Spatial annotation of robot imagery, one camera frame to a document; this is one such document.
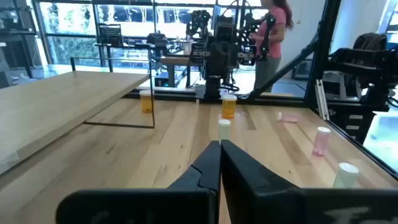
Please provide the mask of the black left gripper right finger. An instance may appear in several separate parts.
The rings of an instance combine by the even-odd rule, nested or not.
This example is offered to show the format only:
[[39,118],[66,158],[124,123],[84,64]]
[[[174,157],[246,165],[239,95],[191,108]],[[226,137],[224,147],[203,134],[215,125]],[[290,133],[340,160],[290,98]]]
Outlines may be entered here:
[[231,223],[397,223],[397,191],[300,188],[229,140],[221,175]]

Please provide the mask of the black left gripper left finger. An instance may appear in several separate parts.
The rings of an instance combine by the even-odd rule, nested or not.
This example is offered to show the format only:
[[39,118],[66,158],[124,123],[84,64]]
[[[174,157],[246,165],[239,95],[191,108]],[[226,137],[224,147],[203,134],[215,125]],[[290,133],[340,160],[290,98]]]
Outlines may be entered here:
[[163,189],[86,189],[58,205],[57,223],[217,223],[221,145],[212,141]]

